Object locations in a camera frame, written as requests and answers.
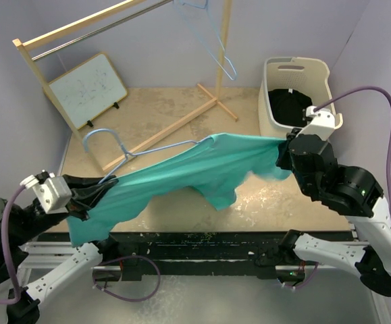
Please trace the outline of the blue wire hanger of black shirt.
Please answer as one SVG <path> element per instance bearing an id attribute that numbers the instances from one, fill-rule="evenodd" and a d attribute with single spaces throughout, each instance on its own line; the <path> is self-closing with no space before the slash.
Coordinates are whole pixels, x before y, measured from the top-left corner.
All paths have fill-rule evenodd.
<path id="1" fill-rule="evenodd" d="M 228 79 L 235 81 L 238 74 L 226 53 L 225 41 L 221 39 L 219 25 L 212 12 L 211 1 L 172 1 L 172 3 L 182 21 L 202 44 L 219 70 Z"/>

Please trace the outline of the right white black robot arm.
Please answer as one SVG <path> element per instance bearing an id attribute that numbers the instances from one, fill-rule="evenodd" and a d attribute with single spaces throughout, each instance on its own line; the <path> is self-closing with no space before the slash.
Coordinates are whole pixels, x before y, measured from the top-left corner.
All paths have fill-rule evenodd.
<path id="1" fill-rule="evenodd" d="M 291 229 L 280 243 L 280 258 L 287 264 L 314 261 L 341 269 L 391 297 L 391 210 L 374 176 L 338 164 L 332 145 L 315 134 L 293 130 L 278 150 L 276 165 L 293 173 L 301 192 L 345 217 L 368 243 L 348 246 Z"/>

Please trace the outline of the teal t shirt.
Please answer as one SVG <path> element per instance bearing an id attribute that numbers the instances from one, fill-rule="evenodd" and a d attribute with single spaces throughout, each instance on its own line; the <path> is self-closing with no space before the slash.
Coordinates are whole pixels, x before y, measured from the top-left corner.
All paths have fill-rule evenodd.
<path id="1" fill-rule="evenodd" d="M 236 201 L 235 189 L 249 173 L 285 180 L 290 172 L 276 165 L 282 138 L 220 133 L 210 135 L 178 155 L 122 175 L 88 212 L 88 219 L 67 219 L 70 241 L 80 246 L 108 238 L 121 222 L 136 218 L 149 201 L 192 187 L 217 210 Z"/>

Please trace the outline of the black t shirt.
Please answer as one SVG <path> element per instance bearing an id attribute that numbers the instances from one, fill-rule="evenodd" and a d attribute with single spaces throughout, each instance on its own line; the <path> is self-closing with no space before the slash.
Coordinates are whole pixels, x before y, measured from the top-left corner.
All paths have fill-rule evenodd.
<path id="1" fill-rule="evenodd" d="M 292 88 L 271 90 L 268 96 L 276 122 L 301 128 L 307 125 L 306 108 L 313 104 L 310 97 Z"/>

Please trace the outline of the blue wire hanger of teal shirt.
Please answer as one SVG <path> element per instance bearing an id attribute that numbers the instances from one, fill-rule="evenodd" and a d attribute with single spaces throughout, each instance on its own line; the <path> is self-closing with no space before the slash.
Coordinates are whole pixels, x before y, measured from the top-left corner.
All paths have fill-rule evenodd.
<path id="1" fill-rule="evenodd" d="M 165 149 L 171 149 L 171 148 L 174 148 L 174 147 L 178 147 L 178 146 L 182 146 L 182 145 L 186 145 L 186 144 L 200 144 L 202 143 L 205 139 L 202 139 L 202 140 L 199 140 L 199 141 L 196 141 L 196 140 L 185 140 L 185 141 L 182 141 L 182 142 L 177 142 L 177 143 L 173 143 L 173 144 L 169 144 L 169 145 L 165 145 L 165 146 L 160 146 L 158 148 L 152 148 L 152 149 L 143 149 L 141 150 L 141 152 L 135 152 L 135 148 L 132 149 L 131 151 L 128 150 L 124 143 L 122 142 L 122 140 L 120 139 L 118 133 L 112 129 L 109 129 L 109 128 L 99 128 L 97 130 L 93 130 L 91 132 L 89 132 L 87 135 L 84 136 L 84 138 L 82 139 L 82 145 L 84 147 L 84 151 L 86 153 L 88 153 L 90 151 L 89 149 L 89 145 L 88 145 L 88 140 L 90 139 L 90 137 L 92 137 L 93 135 L 95 134 L 98 134 L 98 133 L 101 133 L 101 132 L 106 132 L 106 133 L 109 133 L 113 136 L 113 138 L 115 139 L 115 141 L 117 142 L 121 152 L 123 152 L 123 155 L 122 155 L 122 158 L 121 159 L 118 159 L 116 162 L 113 162 L 111 164 L 111 170 L 108 171 L 105 176 L 99 181 L 100 184 L 102 184 L 105 180 L 108 180 L 119 168 L 121 168 L 123 166 L 123 164 L 129 162 L 129 160 L 135 158 L 135 157 L 138 157 L 138 156 L 141 156 L 141 155 L 147 155 L 147 154 L 150 154 L 150 153 L 156 153 L 156 152 L 159 152 L 159 151 L 163 151 Z"/>

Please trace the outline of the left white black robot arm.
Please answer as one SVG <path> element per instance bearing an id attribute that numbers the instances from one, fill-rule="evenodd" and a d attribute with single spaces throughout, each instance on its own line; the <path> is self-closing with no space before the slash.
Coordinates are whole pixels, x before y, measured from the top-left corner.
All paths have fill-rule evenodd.
<path id="1" fill-rule="evenodd" d="M 45 170 L 21 181 L 14 195 L 0 198 L 0 323 L 36 323 L 41 311 L 64 285 L 102 263 L 118 257 L 111 238 L 77 248 L 50 273 L 22 287 L 18 267 L 28 253 L 22 246 L 70 216 L 86 221 L 90 211 L 117 184 L 101 178 L 56 176 Z"/>

